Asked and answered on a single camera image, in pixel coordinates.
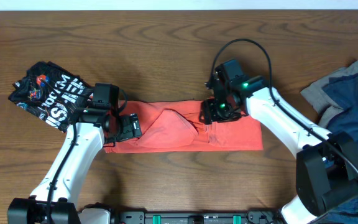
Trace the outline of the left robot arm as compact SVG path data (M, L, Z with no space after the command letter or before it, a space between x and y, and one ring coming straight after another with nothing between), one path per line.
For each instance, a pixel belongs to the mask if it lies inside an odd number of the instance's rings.
M28 198L14 198L7 221L15 223L117 223L114 210L96 203L78 211L78 198L106 136L116 143L141 135L137 114L80 108L47 175Z

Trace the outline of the orange red soccer t-shirt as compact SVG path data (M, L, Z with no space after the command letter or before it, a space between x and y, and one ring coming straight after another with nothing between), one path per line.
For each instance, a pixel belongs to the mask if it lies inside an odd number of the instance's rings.
M107 153L130 154L186 151L261 151L261 125L246 116L237 121L203 124L196 100L144 103L128 101L124 114L135 113L142 135L105 144Z

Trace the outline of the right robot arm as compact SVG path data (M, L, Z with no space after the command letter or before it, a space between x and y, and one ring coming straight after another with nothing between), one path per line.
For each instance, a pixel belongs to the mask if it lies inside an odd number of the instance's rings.
M267 127L296 159L296 197L281 210L282 223L314 223L358 197L358 156L353 139L310 121L262 77L211 75L213 97L202 103L206 124L250 116Z

